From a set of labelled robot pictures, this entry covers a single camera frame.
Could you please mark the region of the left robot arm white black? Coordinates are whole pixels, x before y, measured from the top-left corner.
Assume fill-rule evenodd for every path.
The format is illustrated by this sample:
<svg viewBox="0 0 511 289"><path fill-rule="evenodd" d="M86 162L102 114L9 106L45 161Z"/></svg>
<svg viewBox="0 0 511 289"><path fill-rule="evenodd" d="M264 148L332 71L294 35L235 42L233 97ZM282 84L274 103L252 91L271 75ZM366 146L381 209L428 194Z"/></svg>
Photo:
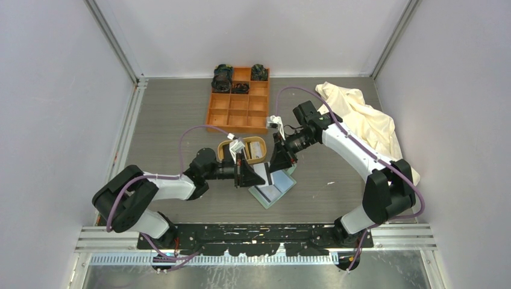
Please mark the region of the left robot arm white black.
<svg viewBox="0 0 511 289"><path fill-rule="evenodd" d="M150 204L163 199L198 199L209 189L209 180L224 179L232 179L235 187L266 182L248 164L243 152L219 161L213 149L204 148L182 175L156 175L136 165L127 166L95 193L92 205L106 219L109 231L136 231L167 249L175 243L175 226L162 213L151 211Z"/></svg>

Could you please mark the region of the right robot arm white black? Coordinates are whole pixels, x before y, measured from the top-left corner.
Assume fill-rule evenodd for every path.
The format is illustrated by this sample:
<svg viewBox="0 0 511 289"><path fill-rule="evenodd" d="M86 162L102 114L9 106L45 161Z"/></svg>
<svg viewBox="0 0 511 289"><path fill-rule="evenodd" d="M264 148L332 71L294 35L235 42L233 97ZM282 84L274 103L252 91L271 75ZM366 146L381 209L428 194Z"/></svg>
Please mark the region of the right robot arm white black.
<svg viewBox="0 0 511 289"><path fill-rule="evenodd" d="M298 131L287 135L281 117L269 116L267 126L276 128L269 171L289 169L298 162L298 153L317 143L340 155L365 182L362 203L334 221L333 235L338 245L350 247L358 234L381 225L416 204L410 164L393 161L378 153L352 133L331 111L320 113L310 102L293 109Z"/></svg>

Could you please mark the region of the green card holder wallet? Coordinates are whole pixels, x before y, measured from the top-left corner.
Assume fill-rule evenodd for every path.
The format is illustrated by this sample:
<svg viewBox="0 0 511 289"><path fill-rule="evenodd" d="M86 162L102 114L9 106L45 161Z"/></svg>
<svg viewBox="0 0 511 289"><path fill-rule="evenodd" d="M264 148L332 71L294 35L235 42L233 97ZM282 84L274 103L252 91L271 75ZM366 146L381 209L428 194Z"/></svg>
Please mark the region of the green card holder wallet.
<svg viewBox="0 0 511 289"><path fill-rule="evenodd" d="M271 173L274 184L266 187L252 186L248 191L258 200L263 208L270 208L276 201L281 199L292 187L296 185L296 181L292 178L292 173L296 169L296 165L289 169L279 170Z"/></svg>

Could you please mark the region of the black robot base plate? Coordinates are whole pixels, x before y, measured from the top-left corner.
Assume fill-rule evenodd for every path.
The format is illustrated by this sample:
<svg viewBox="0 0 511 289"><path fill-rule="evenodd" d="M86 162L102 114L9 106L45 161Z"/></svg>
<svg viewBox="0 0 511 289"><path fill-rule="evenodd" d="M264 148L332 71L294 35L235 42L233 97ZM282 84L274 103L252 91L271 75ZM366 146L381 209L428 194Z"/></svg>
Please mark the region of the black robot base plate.
<svg viewBox="0 0 511 289"><path fill-rule="evenodd" d="M322 256L330 250L357 252L372 247L366 231L349 235L339 223L181 223L156 238L139 237L138 249L176 250L177 257L273 256L283 248L286 256Z"/></svg>

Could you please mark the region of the tan oval card tray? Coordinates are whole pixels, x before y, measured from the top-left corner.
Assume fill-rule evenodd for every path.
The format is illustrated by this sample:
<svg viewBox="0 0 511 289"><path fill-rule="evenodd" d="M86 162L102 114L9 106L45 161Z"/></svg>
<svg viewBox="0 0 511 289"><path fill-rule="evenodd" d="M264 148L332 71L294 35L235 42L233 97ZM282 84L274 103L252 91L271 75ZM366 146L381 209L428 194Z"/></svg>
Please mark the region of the tan oval card tray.
<svg viewBox="0 0 511 289"><path fill-rule="evenodd" d="M253 165L265 161L267 148L265 141L261 137L245 137L242 141L245 144L245 157L248 164ZM218 145L217 155L220 161L224 159L224 156L230 155L228 149L230 143L231 140L225 140Z"/></svg>

